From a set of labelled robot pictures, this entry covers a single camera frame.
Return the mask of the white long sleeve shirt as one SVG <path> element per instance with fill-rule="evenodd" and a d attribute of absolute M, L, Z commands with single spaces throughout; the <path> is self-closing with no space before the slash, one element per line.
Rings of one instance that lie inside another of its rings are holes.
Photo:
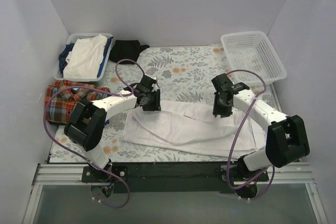
<path fill-rule="evenodd" d="M 129 111 L 123 140 L 151 147 L 227 158 L 239 157 L 265 146 L 262 128 L 247 119 L 238 129 L 245 113 L 233 111 L 227 118 L 214 117 L 213 108 L 202 103 L 161 101 L 160 111 Z"/>

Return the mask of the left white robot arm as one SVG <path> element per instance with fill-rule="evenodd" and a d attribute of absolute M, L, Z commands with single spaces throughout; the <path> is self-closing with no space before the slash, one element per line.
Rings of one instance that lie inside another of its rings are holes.
<path fill-rule="evenodd" d="M 77 103 L 64 133 L 79 146 L 98 181 L 106 182 L 112 175 L 111 161 L 100 145 L 106 121 L 137 107 L 143 111 L 160 111 L 160 94 L 157 79 L 144 75 L 139 83 L 125 87 L 115 95 L 95 101 L 83 99 Z"/>

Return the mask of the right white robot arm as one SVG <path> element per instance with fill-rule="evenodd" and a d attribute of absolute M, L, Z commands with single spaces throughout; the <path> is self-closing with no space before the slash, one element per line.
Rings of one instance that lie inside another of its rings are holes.
<path fill-rule="evenodd" d="M 229 172 L 248 181 L 263 168 L 281 168 L 310 154 L 306 128 L 300 116 L 288 116 L 273 109 L 258 100 L 248 85 L 232 83 L 225 73 L 214 77 L 212 84 L 215 88 L 214 116 L 229 117 L 236 107 L 267 133 L 265 147 L 241 156 Z"/>

